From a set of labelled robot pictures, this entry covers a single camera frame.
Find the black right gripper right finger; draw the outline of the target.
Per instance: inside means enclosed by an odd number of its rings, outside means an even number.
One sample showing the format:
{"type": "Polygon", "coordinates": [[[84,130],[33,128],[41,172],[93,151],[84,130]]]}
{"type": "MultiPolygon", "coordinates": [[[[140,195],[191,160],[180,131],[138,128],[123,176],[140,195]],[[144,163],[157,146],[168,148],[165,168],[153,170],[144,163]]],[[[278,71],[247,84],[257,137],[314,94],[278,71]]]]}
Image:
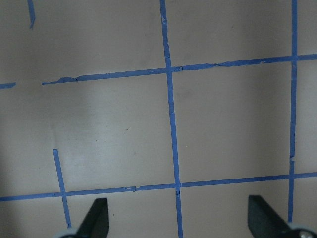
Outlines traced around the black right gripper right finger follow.
{"type": "Polygon", "coordinates": [[[248,228],[254,238],[284,238],[291,232],[288,224],[260,195],[248,197],[248,228]]]}

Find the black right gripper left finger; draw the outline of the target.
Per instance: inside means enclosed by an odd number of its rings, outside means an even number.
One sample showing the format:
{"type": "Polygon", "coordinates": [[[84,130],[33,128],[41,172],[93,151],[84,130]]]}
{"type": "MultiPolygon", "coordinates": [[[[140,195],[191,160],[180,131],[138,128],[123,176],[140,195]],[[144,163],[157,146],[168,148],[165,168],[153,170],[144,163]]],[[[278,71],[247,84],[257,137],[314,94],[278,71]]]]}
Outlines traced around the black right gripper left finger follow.
{"type": "Polygon", "coordinates": [[[106,238],[108,232],[109,213],[107,198],[97,198],[78,228],[76,237],[106,238]]]}

